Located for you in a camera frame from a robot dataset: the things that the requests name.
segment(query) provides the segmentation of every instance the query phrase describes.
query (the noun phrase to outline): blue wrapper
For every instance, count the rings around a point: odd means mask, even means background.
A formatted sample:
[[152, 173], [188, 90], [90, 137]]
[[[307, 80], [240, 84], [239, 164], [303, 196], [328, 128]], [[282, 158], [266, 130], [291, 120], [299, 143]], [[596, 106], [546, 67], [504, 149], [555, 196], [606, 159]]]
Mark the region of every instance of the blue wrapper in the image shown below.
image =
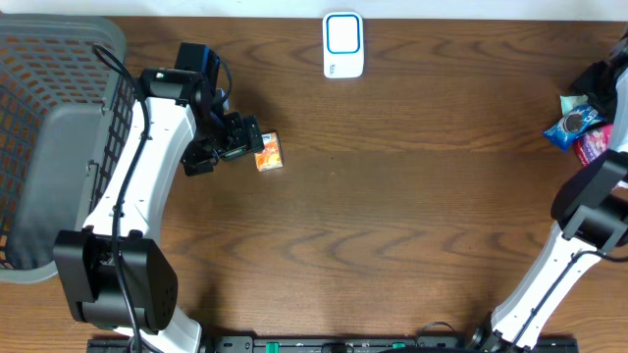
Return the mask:
[[560, 147], [563, 151], [566, 151], [573, 141], [585, 131], [605, 121], [606, 119], [597, 110], [588, 104], [583, 104], [574, 108], [562, 117], [558, 123], [543, 132], [543, 136], [547, 137], [551, 143]]

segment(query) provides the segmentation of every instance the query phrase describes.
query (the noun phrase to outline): white square button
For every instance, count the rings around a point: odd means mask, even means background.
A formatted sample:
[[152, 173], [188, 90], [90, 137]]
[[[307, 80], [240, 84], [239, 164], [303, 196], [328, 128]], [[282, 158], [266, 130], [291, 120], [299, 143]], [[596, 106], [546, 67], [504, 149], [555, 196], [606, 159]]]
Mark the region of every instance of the white square button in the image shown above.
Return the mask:
[[328, 50], [333, 54], [355, 53], [360, 49], [360, 23], [353, 15], [327, 19]]

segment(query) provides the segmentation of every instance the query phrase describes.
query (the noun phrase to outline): orange box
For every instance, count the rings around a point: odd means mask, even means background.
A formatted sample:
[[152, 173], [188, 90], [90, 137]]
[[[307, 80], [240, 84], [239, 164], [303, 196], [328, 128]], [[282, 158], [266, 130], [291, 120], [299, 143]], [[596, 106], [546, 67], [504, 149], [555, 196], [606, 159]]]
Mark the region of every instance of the orange box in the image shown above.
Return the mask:
[[264, 140], [264, 150], [260, 153], [255, 153], [257, 170], [264, 172], [283, 167], [284, 159], [282, 158], [282, 147], [279, 144], [277, 133], [264, 133], [262, 139]]

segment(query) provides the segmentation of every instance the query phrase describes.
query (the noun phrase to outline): white device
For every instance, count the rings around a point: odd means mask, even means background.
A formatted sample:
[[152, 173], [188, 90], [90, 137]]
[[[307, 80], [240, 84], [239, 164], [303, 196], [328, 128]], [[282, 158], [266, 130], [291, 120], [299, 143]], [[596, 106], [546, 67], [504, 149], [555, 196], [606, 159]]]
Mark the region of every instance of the white device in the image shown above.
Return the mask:
[[323, 72], [327, 78], [351, 78], [364, 69], [362, 18], [353, 12], [334, 12], [323, 18]]

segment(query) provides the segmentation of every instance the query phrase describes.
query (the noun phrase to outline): snack package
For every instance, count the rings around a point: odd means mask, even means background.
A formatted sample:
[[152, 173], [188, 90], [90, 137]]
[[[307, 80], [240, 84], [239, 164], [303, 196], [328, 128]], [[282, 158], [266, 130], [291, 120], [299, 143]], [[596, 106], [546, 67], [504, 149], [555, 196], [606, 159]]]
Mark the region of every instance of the snack package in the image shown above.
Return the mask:
[[612, 124], [585, 132], [573, 144], [573, 150], [584, 166], [593, 162], [608, 148]]
[[560, 96], [560, 111], [564, 117], [577, 106], [581, 106], [589, 101], [586, 95], [579, 96]]
[[551, 143], [566, 151], [583, 132], [605, 119], [588, 104], [579, 105], [567, 113], [554, 126], [543, 132]]
[[279, 138], [276, 132], [264, 133], [262, 135], [264, 141], [264, 150], [255, 153], [255, 164], [259, 172], [270, 171], [274, 168], [284, 166], [282, 158], [282, 147], [279, 144]]

